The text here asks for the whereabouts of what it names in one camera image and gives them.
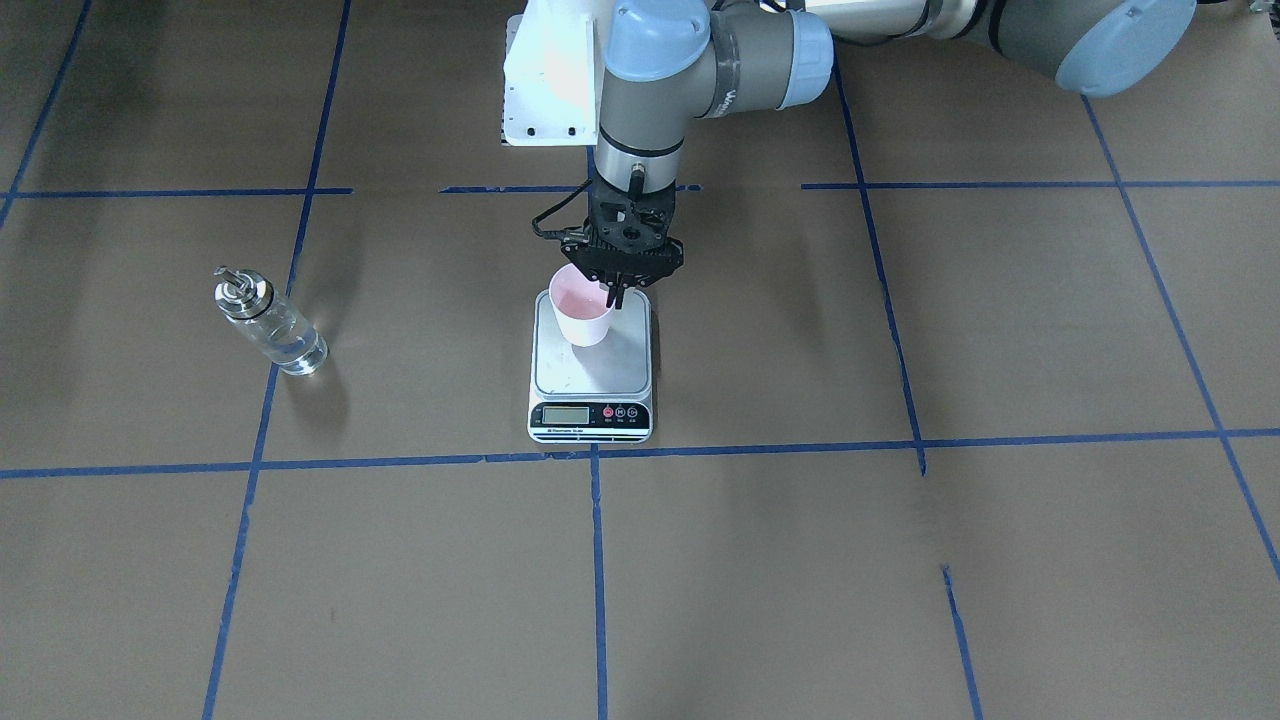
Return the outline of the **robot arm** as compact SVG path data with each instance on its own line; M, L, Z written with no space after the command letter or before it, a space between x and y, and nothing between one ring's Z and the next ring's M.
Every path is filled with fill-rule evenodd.
M620 309L684 264L672 237L689 124L783 110L828 86L837 44L965 40L1087 97L1146 78L1193 1L617 1L603 50L588 217L561 249Z

